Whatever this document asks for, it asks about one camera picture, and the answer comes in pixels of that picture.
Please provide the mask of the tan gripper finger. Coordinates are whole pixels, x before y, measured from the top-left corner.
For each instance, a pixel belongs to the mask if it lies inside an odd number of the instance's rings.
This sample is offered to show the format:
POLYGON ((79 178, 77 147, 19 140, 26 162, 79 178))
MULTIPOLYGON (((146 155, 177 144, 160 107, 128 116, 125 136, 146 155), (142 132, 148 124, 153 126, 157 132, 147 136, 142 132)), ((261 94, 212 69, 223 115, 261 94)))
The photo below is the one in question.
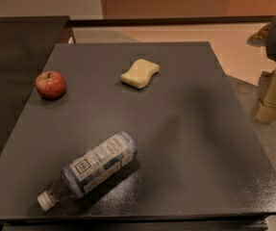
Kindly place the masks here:
POLYGON ((258 32, 251 35, 246 43, 254 47, 266 47, 270 24, 265 24, 258 32))
POLYGON ((260 123, 276 119, 276 68, 271 72, 263 71, 260 76, 252 117, 260 123))

